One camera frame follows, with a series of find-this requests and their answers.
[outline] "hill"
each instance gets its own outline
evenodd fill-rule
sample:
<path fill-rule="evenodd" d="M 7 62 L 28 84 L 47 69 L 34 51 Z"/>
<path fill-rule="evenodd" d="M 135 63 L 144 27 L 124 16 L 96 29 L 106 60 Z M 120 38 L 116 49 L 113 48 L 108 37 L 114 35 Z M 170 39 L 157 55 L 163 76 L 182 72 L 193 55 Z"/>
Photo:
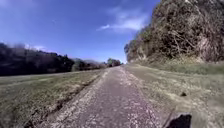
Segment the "hill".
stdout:
<path fill-rule="evenodd" d="M 151 19 L 125 46 L 128 62 L 224 60 L 223 0 L 161 0 Z"/>

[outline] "blue sky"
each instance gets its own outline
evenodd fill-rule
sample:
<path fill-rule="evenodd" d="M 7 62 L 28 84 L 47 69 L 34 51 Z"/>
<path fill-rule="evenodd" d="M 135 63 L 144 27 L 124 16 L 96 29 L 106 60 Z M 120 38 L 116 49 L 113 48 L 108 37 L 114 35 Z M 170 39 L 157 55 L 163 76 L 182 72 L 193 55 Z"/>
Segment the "blue sky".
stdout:
<path fill-rule="evenodd" d="M 159 0 L 0 0 L 0 41 L 72 58 L 126 62 L 124 46 Z"/>

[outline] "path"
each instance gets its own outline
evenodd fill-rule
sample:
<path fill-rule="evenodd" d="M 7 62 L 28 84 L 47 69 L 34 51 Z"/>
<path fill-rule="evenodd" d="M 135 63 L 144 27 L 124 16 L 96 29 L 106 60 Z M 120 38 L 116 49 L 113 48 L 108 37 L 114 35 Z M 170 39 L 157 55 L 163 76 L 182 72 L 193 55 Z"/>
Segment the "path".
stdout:
<path fill-rule="evenodd" d="M 155 128 L 154 112 L 136 87 L 140 81 L 122 67 L 106 70 L 40 127 L 52 128 Z"/>

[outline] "cloud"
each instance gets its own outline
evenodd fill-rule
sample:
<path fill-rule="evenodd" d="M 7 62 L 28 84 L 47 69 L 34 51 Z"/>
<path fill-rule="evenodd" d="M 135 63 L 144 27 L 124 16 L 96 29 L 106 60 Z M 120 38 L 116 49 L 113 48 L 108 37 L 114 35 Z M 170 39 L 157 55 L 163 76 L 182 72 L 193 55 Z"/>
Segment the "cloud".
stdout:
<path fill-rule="evenodd" d="M 42 45 L 29 45 L 29 44 L 25 44 L 25 48 L 27 49 L 34 49 L 34 50 L 38 50 L 38 51 L 47 51 L 46 47 L 42 46 Z"/>
<path fill-rule="evenodd" d="M 104 26 L 101 26 L 100 28 L 98 28 L 97 31 L 109 29 L 110 27 L 111 26 L 109 24 L 108 25 L 104 25 Z"/>
<path fill-rule="evenodd" d="M 121 7 L 115 7 L 108 10 L 108 14 L 114 18 L 114 22 L 101 26 L 97 30 L 139 31 L 147 24 L 148 20 L 148 15 L 141 12 L 140 9 L 123 10 Z"/>

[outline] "grass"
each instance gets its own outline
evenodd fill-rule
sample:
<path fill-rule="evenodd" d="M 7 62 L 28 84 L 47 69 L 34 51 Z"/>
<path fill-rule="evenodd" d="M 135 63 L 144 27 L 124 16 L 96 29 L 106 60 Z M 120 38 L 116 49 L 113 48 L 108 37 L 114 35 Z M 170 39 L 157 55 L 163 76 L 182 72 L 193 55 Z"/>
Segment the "grass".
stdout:
<path fill-rule="evenodd" d="M 145 63 L 141 65 L 186 74 L 224 74 L 224 63 L 198 63 L 189 58 L 183 60 L 167 60 L 165 62 Z"/>
<path fill-rule="evenodd" d="M 175 73 L 136 65 L 126 69 L 143 80 L 137 86 L 160 113 L 158 118 L 162 121 L 169 114 L 172 119 L 190 114 L 191 128 L 224 127 L 223 74 Z"/>
<path fill-rule="evenodd" d="M 0 77 L 0 127 L 25 127 L 41 122 L 101 72 Z"/>

